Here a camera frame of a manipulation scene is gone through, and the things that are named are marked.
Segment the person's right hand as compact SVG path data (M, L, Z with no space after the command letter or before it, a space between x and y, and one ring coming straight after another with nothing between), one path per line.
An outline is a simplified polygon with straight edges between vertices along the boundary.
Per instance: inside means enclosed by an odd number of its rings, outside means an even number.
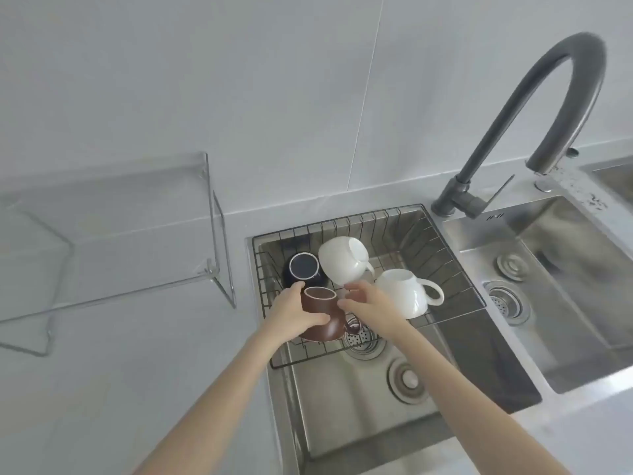
M366 280L359 280L346 284L344 288L347 291L344 298L365 300L367 314L364 317L356 318L381 337L392 343L397 343L405 333L415 331L415 328L400 314L391 299L375 285Z

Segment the person's left hand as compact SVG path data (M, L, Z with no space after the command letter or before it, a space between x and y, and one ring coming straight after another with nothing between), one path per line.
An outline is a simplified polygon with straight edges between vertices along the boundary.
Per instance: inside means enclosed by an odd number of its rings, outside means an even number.
M302 313L301 293L303 282L296 282L278 295L263 323L267 338L278 348L281 344L301 335Z

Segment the brown ceramic cup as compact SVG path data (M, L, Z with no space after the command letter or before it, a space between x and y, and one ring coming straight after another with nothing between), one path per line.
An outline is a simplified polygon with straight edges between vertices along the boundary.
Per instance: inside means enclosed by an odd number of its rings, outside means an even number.
M306 287L301 293L303 310L308 313L326 313L328 323L305 330L300 337L314 342L329 342L342 338L345 334L360 334L363 324L359 319L348 321L346 313L338 305L337 293L327 287Z

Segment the person's left forearm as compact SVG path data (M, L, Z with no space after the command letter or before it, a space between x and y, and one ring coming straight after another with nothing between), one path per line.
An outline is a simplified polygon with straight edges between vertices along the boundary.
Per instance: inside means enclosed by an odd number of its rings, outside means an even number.
M211 475L237 430L273 353L305 330L265 324L132 475Z

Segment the person's right forearm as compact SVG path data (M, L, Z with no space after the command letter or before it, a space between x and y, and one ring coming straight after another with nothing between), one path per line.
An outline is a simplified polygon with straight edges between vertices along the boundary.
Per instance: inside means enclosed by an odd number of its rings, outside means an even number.
M407 358L480 475L570 475L406 320L374 330Z

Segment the tilted white ceramic cup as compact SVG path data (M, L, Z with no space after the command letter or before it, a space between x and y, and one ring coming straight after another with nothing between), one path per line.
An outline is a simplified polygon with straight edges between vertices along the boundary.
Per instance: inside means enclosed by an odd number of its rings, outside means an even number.
M318 250L318 259L324 273L340 286L360 280L366 271L375 279L376 272L369 258L368 249L355 237L334 237Z

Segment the steel drain strainer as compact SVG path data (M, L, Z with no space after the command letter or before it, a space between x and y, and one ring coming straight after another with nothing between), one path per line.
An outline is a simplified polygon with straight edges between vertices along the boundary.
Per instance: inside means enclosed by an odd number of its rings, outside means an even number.
M484 288L510 326L527 323L532 315L532 306L527 296L516 284L502 280L491 280Z
M344 332L339 340L346 356L362 362L377 359L387 346L386 340L354 316L349 318L349 324L352 328L360 330L355 334Z

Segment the dark navy ceramic cup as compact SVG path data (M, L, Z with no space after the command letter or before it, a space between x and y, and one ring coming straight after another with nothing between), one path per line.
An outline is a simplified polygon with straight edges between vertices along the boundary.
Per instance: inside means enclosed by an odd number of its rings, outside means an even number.
M316 255L299 252L286 260L282 269L282 286L290 288L296 282L303 282L305 289L327 286L328 277Z

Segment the round steel overflow cap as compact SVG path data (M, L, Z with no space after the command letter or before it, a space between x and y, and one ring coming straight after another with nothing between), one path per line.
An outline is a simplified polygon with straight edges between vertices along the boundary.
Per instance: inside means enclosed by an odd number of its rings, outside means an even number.
M530 275L531 269L528 263L517 253L500 253L495 263L500 274L514 282L524 282Z
M393 359L387 369L387 385L391 393L407 405L420 405L429 394L415 374L412 365L404 358Z

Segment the steel sink basin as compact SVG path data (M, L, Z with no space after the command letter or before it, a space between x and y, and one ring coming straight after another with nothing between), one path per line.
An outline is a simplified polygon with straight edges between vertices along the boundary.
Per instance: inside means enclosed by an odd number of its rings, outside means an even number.
M538 199L442 228L486 294L486 282L502 280L527 296L527 323L510 326L501 316L555 392L633 366L633 259L570 201ZM526 281L500 274L495 260L504 252L528 263Z
M581 170L633 213L633 154L583 165Z
M465 356L463 369L447 357L437 326L431 326L431 335L421 333L506 413L542 402L487 307L446 327ZM362 362L348 358L339 340L299 337L270 361L267 375L284 474L359 475L452 437L430 395L420 405L407 405L391 393L387 369L393 359L404 358L392 343L377 359Z

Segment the clear acrylic shelf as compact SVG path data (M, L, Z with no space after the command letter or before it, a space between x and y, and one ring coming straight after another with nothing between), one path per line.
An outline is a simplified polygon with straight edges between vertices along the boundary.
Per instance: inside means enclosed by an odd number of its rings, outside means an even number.
M196 282L236 308L207 153L0 182L0 350L47 357L57 314Z

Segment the dark grey arched faucet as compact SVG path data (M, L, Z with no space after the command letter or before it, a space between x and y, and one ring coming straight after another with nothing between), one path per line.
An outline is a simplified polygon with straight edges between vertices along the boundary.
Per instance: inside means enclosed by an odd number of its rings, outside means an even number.
M436 215L449 217L459 210L474 219L486 210L491 200L484 201L469 192L472 177L541 83L568 60L572 75L566 96L551 127L526 161L527 168L539 175L547 175L556 167L588 120L605 78L606 46L593 33L580 32L561 40L526 73L464 167L432 203Z

